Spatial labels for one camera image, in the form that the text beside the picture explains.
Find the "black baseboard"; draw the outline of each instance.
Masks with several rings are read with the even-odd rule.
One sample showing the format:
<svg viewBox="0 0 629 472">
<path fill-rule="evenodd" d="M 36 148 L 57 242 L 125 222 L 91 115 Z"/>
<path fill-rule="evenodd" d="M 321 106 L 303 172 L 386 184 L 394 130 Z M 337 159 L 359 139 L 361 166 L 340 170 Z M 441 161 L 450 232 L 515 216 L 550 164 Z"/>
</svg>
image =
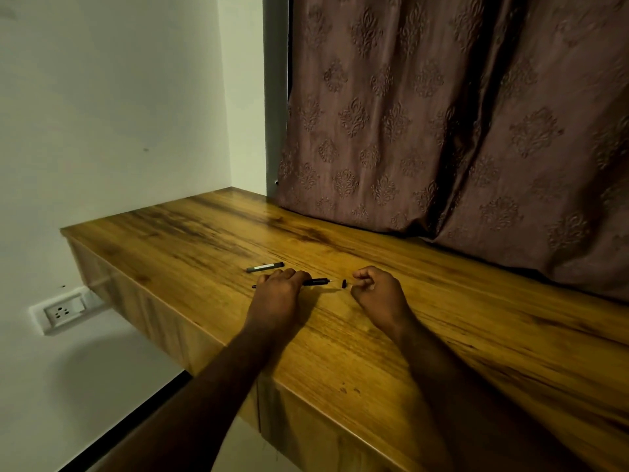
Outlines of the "black baseboard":
<svg viewBox="0 0 629 472">
<path fill-rule="evenodd" d="M 105 434 L 81 452 L 59 472 L 86 472 L 91 466 L 106 456 L 116 445 L 118 445 L 133 429 L 158 410 L 168 399 L 173 397 L 178 390 L 183 388 L 193 377 L 183 371 L 172 381 L 149 397 L 136 410 L 118 422 Z"/>
</svg>

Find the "marker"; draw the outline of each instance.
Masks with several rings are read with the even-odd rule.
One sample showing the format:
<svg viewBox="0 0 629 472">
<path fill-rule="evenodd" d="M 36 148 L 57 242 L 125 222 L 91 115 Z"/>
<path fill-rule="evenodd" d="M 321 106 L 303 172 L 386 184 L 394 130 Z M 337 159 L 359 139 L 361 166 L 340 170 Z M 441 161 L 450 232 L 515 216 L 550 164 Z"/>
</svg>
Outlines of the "marker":
<svg viewBox="0 0 629 472">
<path fill-rule="evenodd" d="M 318 286 L 318 285 L 327 285 L 332 280 L 329 278 L 312 278 L 311 280 L 306 280 L 302 283 L 303 286 Z"/>
<path fill-rule="evenodd" d="M 261 272 L 262 270 L 270 270 L 272 268 L 281 268 L 284 266 L 284 262 L 270 263 L 268 265 L 260 265 L 259 267 L 249 267 L 247 273 Z"/>
</svg>

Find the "forearm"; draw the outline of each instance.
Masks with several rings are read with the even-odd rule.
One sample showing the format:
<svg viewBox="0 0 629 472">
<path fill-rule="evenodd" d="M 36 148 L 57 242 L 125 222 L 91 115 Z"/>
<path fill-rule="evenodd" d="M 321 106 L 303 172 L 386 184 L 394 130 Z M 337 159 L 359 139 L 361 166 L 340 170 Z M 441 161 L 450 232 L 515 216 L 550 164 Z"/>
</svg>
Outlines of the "forearm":
<svg viewBox="0 0 629 472">
<path fill-rule="evenodd" d="M 271 355 L 270 334 L 245 328 L 212 363 L 110 454 L 101 472 L 210 470 Z"/>
<path fill-rule="evenodd" d="M 457 470 L 590 470 L 419 321 L 409 321 L 395 341 Z"/>
</svg>

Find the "white switch plate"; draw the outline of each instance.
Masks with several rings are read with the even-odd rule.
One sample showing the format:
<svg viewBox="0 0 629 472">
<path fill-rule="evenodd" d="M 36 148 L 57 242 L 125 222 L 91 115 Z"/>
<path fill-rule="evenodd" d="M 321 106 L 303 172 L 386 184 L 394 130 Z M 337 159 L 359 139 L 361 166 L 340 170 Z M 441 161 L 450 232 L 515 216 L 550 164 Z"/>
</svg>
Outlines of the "white switch plate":
<svg viewBox="0 0 629 472">
<path fill-rule="evenodd" d="M 73 291 L 43 301 L 29 308 L 29 312 L 43 334 L 51 334 L 79 318 L 85 317 L 103 305 L 89 288 L 82 286 Z"/>
</svg>

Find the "person's left hand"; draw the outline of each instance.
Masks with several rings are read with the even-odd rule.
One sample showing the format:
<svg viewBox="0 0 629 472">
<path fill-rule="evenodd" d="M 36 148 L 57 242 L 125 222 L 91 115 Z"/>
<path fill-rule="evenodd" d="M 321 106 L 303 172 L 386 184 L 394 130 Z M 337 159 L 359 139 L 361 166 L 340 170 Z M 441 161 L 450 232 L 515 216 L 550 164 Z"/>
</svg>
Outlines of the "person's left hand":
<svg viewBox="0 0 629 472">
<path fill-rule="evenodd" d="M 296 272 L 292 268 L 261 275 L 247 312 L 245 327 L 268 332 L 275 339 L 290 334 L 297 321 L 299 291 L 303 282 L 311 278 L 310 273 Z"/>
</svg>

